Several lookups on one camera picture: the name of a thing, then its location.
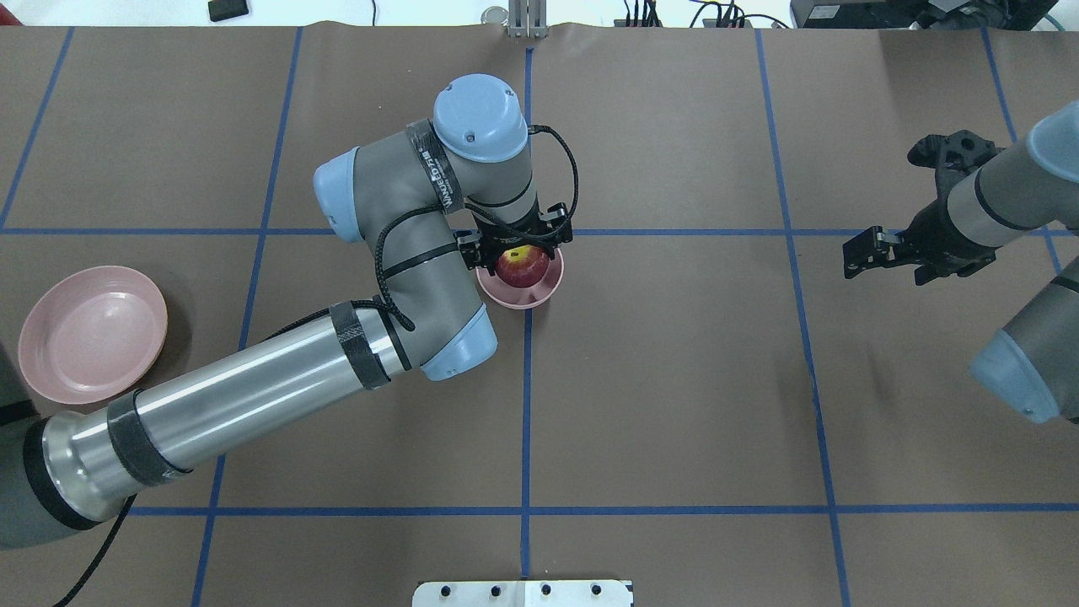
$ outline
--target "white metal bracket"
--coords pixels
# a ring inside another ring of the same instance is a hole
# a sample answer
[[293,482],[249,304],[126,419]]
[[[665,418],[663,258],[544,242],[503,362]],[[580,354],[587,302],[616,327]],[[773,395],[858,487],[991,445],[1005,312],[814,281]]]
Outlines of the white metal bracket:
[[426,582],[412,607],[633,607],[625,580]]
[[547,38],[547,0],[509,0],[510,38]]

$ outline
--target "black device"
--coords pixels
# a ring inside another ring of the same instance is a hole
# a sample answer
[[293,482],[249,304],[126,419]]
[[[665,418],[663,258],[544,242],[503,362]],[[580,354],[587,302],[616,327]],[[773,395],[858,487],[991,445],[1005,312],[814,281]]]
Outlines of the black device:
[[794,23],[817,29],[1032,29],[1057,0],[791,0]]
[[241,17],[249,12],[247,0],[210,0],[206,5],[209,9],[209,20],[214,23]]

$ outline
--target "metal plate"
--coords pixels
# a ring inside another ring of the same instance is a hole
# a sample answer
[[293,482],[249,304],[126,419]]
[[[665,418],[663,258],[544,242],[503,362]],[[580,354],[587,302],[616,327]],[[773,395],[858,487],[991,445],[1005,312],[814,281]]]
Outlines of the metal plate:
[[412,607],[632,607],[633,582],[625,580],[426,582]]

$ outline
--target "black rubber ring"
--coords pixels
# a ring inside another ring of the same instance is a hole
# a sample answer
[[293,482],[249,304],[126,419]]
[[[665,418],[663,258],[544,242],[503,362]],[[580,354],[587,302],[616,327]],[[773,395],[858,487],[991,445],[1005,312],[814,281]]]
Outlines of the black rubber ring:
[[135,409],[139,390],[133,390],[109,403],[109,441],[124,470],[147,487],[170,483],[191,472],[173,466],[150,442]]
[[373,390],[390,384],[390,376],[382,369],[382,361],[371,353],[371,345],[367,343],[364,326],[359,323],[352,302],[341,301],[330,306],[330,320],[341,349],[364,388]]
[[435,196],[442,205],[442,212],[449,215],[464,208],[465,196],[461,192],[461,183],[457,182],[450,157],[431,120],[413,122],[405,127],[405,133],[435,190]]
[[405,270],[409,270],[411,267],[415,267],[420,263],[424,263],[426,261],[431,261],[432,259],[435,259],[436,257],[441,257],[442,254],[446,254],[447,252],[455,252],[457,250],[461,250],[461,249],[457,247],[457,243],[455,243],[455,242],[451,242],[450,244],[443,244],[442,246],[439,246],[437,248],[432,248],[431,250],[427,250],[426,252],[421,252],[420,254],[414,254],[412,257],[409,257],[408,259],[401,261],[400,263],[394,263],[393,265],[391,265],[391,266],[386,267],[385,270],[383,270],[382,271],[382,275],[384,277],[386,277],[386,278],[390,278],[391,276],[395,276],[395,275],[404,272]]
[[30,401],[19,401],[0,408],[0,426],[8,426],[16,422],[38,415],[38,410],[33,409]]
[[989,217],[993,218],[994,221],[996,221],[997,223],[1000,223],[1001,225],[1003,225],[1006,227],[1011,227],[1013,230],[1019,230],[1021,232],[1029,232],[1030,230],[1034,230],[1034,229],[1036,229],[1036,227],[1039,226],[1039,225],[1034,225],[1033,227],[1026,227],[1026,226],[1020,225],[1019,223],[1012,223],[1008,219],[1005,219],[1003,217],[1001,217],[1000,215],[998,215],[996,210],[993,210],[992,208],[989,208],[989,205],[986,204],[986,202],[985,202],[985,195],[982,194],[982,170],[981,169],[979,169],[978,173],[974,175],[974,197],[978,198],[978,204],[982,205],[982,210],[984,210],[986,215],[988,215]]
[[1055,284],[1057,286],[1063,286],[1064,288],[1066,288],[1068,290],[1074,290],[1076,292],[1079,292],[1079,281],[1076,281],[1076,280],[1074,280],[1071,278],[1067,278],[1067,277],[1064,277],[1064,276],[1056,276],[1055,278],[1053,278],[1053,279],[1051,279],[1049,281],[1051,284]]
[[91,521],[74,511],[71,506],[60,496],[53,478],[45,467],[45,450],[42,440],[45,436],[45,425],[49,419],[41,419],[26,429],[26,439],[23,441],[23,467],[26,469],[26,478],[30,482],[30,488],[37,496],[38,502],[62,525],[85,532],[93,529],[100,524],[100,521]]
[[[382,302],[382,296],[375,294],[371,299]],[[394,322],[390,319],[390,315],[385,311],[379,311],[379,316],[382,317],[382,325],[386,328],[386,333],[390,334],[390,342],[394,344],[394,351],[397,353],[397,359],[401,362],[401,368],[405,371],[412,371],[412,363],[408,360],[408,355],[405,353],[405,346],[401,345],[401,339],[397,335],[397,328],[394,327]]]

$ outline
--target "apple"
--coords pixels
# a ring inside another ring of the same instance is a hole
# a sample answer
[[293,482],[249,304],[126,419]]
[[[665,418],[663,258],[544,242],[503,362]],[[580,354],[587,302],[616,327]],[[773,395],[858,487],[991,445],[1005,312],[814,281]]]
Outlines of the apple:
[[494,262],[494,273],[509,286],[527,288],[543,279],[548,265],[550,257],[546,250],[525,244],[500,254]]

